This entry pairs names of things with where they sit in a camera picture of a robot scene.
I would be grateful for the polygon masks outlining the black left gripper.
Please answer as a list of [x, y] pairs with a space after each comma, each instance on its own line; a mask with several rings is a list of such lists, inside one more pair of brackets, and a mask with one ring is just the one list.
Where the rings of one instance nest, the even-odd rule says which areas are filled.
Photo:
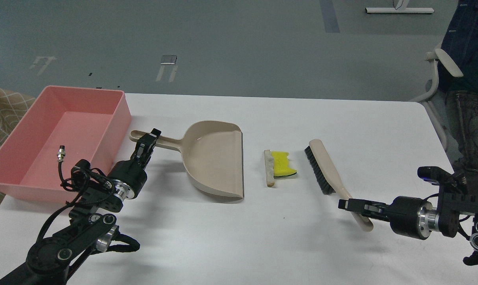
[[136, 142], [136, 147], [130, 160], [118, 161], [110, 170], [109, 178], [114, 186], [114, 194], [120, 200], [135, 199], [140, 194], [146, 180], [146, 166], [161, 131], [153, 128], [152, 133], [145, 133]]

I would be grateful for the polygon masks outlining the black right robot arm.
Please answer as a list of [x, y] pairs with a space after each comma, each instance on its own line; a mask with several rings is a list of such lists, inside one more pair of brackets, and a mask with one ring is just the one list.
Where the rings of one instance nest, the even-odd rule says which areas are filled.
[[365, 199], [340, 199], [338, 208], [388, 222], [398, 235], [425, 240], [432, 232], [448, 238], [462, 235], [473, 248], [473, 253], [463, 258], [468, 266], [478, 265], [478, 194], [467, 188], [464, 173], [448, 173], [440, 167], [422, 166], [419, 178], [438, 186], [437, 204], [428, 198], [399, 196], [386, 204]]

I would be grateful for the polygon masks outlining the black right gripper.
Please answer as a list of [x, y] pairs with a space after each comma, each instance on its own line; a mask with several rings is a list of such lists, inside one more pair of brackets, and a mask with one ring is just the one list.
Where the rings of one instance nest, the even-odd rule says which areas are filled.
[[429, 238], [432, 230], [427, 215], [435, 210], [431, 202], [407, 196], [399, 196], [391, 204], [366, 199], [340, 199], [338, 208], [368, 219], [389, 222], [394, 233], [420, 240]]

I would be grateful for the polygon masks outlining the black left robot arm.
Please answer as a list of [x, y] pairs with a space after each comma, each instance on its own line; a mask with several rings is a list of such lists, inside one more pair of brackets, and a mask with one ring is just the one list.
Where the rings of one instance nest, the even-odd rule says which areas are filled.
[[61, 186], [76, 197], [44, 222], [25, 262], [1, 278], [0, 285], [65, 285], [91, 255], [139, 250], [138, 241], [120, 233], [116, 213], [126, 199], [139, 195], [147, 180], [145, 168], [160, 137], [158, 129], [141, 135], [130, 159], [117, 162], [108, 174], [82, 159], [67, 179], [62, 175], [65, 147], [61, 145]]

